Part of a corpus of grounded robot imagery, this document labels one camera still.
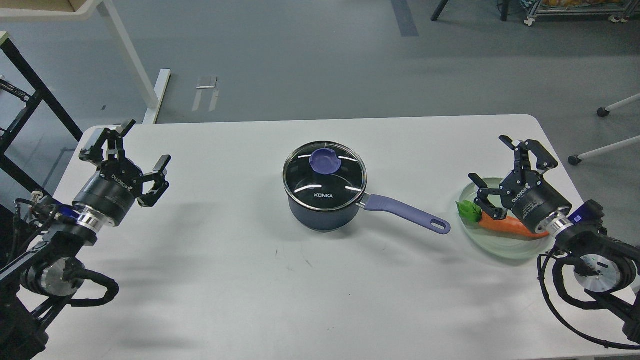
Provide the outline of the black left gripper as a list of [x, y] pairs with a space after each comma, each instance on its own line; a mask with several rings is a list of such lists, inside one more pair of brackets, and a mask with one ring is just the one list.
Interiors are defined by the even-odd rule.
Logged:
[[[74, 210], [90, 209], [108, 219], [112, 227], [121, 225], [137, 200], [140, 207], [153, 207], [169, 189], [166, 180], [171, 155], [162, 155], [151, 172], [142, 169], [126, 157], [124, 137], [137, 122], [128, 120], [114, 129], [105, 127], [94, 132], [87, 145], [78, 153], [80, 161], [96, 166], [94, 173], [73, 199]], [[143, 184], [152, 187], [143, 193]]]

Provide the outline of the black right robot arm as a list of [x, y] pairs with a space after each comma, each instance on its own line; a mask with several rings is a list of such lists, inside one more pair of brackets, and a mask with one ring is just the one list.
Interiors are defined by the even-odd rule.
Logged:
[[[604, 208], [588, 200], [577, 210], [544, 178], [559, 162], [537, 140], [514, 144], [499, 139], [514, 154], [513, 169], [498, 187], [476, 173], [468, 177], [477, 187], [473, 202], [483, 215], [503, 223], [512, 213], [533, 234], [548, 233], [551, 250], [538, 256], [537, 273], [542, 297], [558, 321], [579, 337], [606, 349], [639, 349], [639, 300], [628, 303], [615, 292], [628, 289], [639, 276], [639, 249], [608, 236], [602, 219]], [[546, 286], [546, 270], [554, 260], [551, 277], [558, 296], [585, 311], [608, 310], [622, 320], [622, 333], [630, 344], [587, 335], [567, 322], [554, 307]]]

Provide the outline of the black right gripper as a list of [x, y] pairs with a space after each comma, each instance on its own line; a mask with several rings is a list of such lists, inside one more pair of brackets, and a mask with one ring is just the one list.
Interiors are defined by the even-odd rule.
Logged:
[[[513, 172], [499, 182], [498, 187], [489, 187], [477, 173], [468, 177], [478, 188], [474, 203], [496, 221], [506, 219], [508, 210], [530, 230], [542, 234], [546, 231], [544, 221], [552, 214], [569, 214], [573, 205], [551, 186], [542, 174], [559, 166], [558, 160], [537, 140], [528, 139], [516, 145], [506, 135], [500, 135], [514, 154]], [[535, 171], [530, 155], [535, 158]], [[501, 206], [494, 205], [489, 196], [499, 196]]]

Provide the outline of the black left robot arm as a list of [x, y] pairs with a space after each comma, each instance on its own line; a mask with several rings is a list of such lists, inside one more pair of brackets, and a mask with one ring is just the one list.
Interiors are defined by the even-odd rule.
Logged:
[[78, 260], [99, 231], [121, 225], [134, 203], [153, 207], [169, 189], [162, 155], [149, 173], [126, 157], [124, 138], [134, 120], [94, 132], [78, 158], [96, 167], [70, 205], [51, 196], [16, 199], [28, 205], [33, 231], [18, 243], [14, 235], [1, 269], [1, 358], [31, 360], [49, 340], [46, 330], [65, 307], [103, 306], [119, 293], [116, 280]]

